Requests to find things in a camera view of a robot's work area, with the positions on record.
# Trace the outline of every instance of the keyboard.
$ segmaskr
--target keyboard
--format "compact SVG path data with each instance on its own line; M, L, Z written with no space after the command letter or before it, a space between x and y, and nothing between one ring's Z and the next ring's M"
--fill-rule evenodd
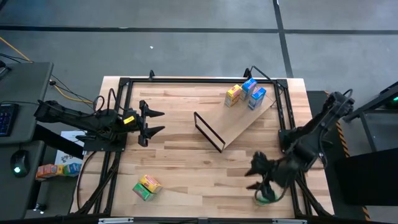
M10 136L18 107L15 103L0 105L0 137Z

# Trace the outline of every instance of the desk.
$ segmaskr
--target desk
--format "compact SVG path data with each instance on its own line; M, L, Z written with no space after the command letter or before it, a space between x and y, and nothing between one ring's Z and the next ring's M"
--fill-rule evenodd
M30 195L35 181L36 170L43 156L44 142L34 141L21 144L21 149L29 152L30 171L27 176L17 178L12 173L10 159L19 150L18 144L1 146L0 148L0 220L16 220L25 217Z
M110 88L117 89L120 77L104 77L100 95ZM288 79L297 126L312 116L302 79ZM166 128L155 135L146 148L137 143L137 133L127 137L122 153L114 193L112 216L130 217L229 217L229 218L293 218L292 199L287 191L278 203L257 207L252 201L253 191L245 189L259 177L243 177L250 167L252 155L263 151L270 159L282 156L277 132L280 129L277 108L268 109L220 154L195 129L194 111L209 111L224 102L225 83L135 83L131 106L138 109L139 100L146 100L153 110L164 116L147 120L149 126ZM275 100L275 94L268 94ZM93 156L82 176L81 204L92 194L100 179L104 153ZM151 202L143 202L133 186L143 174L154 176L164 189ZM333 213L328 185L319 161L306 174L308 188ZM102 209L107 199L106 188ZM275 187L279 194L281 189ZM298 190L302 211L302 194ZM77 210L74 199L71 212Z

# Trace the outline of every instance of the black line on floor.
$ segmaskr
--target black line on floor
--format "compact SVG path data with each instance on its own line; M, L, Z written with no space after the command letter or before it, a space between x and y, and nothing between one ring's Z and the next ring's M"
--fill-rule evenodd
M4 8L4 6L7 4L8 0L2 0L0 3L0 11Z
M286 36L284 32L284 24L282 22L282 15L280 14L278 0L273 0L276 24L279 31L280 47L282 49L282 56L284 58L286 77L293 78L292 64L290 63L289 51L287 50Z
M69 27L69 26L9 26L0 30L47 31L47 32L175 32L175 33L243 33L276 34L278 29L246 28L138 28L138 27Z
M398 35L398 30L313 30L286 29L286 34L320 34L320 35Z

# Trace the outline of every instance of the green box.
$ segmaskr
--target green box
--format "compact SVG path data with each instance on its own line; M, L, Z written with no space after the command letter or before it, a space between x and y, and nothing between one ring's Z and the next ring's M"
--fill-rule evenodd
M152 194L140 183L137 183L132 190L144 201L150 201L155 197L155 194Z

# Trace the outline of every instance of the yellow cable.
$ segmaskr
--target yellow cable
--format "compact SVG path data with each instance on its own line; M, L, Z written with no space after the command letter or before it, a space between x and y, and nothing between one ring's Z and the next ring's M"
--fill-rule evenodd
M10 48L12 48L13 50L15 50L15 51L16 51L20 56L22 56L24 59L30 61L30 59L29 59L28 57L26 57L22 52L20 52L18 49L16 49L14 46L12 46L9 42L7 42L6 40L4 40L2 37L0 37L0 40L3 41L5 44L7 44ZM88 101L88 100L81 100L81 99L76 99L76 98L72 98L72 97L70 97L70 96L67 96L67 95L64 94L64 93L61 91L61 89L59 89L57 86L54 86L54 87L55 87L56 90L58 90L58 92L61 93L61 95L62 95L63 97L65 97L65 98L68 99L68 100L73 100L73 101L77 101L77 102L84 102L84 103L93 103L93 102Z

